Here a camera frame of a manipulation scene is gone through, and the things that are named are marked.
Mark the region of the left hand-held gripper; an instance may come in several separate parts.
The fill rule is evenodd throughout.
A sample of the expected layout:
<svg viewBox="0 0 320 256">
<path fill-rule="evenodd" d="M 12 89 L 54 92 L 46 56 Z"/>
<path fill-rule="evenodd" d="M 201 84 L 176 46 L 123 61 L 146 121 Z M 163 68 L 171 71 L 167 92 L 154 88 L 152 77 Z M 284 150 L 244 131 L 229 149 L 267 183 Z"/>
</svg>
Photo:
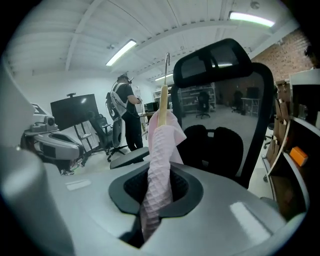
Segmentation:
<svg viewBox="0 0 320 256">
<path fill-rule="evenodd" d="M 33 137 L 58 131 L 55 118 L 36 103 L 31 103 L 14 82 L 12 75 L 0 68 L 0 145 L 16 147 L 24 136 Z M 76 160 L 84 154 L 83 145 L 63 133 L 36 138 L 41 154 L 54 160 Z"/>
</svg>

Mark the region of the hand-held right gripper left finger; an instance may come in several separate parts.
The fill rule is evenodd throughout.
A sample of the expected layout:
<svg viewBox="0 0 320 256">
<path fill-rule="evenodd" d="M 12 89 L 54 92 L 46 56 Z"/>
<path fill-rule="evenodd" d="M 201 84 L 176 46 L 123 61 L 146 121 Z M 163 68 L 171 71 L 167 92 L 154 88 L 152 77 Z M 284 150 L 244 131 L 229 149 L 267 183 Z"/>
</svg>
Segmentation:
<svg viewBox="0 0 320 256">
<path fill-rule="evenodd" d="M 48 187 L 69 231 L 72 256 L 146 256 L 147 252 L 129 245 L 119 237 L 130 231 L 135 217 L 122 213 L 109 196 L 111 182 L 134 168 L 128 166 L 80 175 L 60 175 L 58 168 L 46 163 Z"/>
</svg>

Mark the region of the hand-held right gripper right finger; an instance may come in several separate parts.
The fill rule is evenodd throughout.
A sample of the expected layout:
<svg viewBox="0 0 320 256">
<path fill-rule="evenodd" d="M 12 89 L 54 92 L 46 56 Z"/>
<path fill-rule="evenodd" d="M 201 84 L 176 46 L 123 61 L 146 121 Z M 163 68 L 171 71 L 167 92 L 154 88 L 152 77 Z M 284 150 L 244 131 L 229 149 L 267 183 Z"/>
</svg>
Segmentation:
<svg viewBox="0 0 320 256">
<path fill-rule="evenodd" d="M 183 217 L 164 218 L 141 247 L 153 256 L 231 256 L 270 238 L 286 225 L 274 208 L 237 182 L 187 165 L 173 167 L 203 187 L 200 203 Z"/>
</svg>

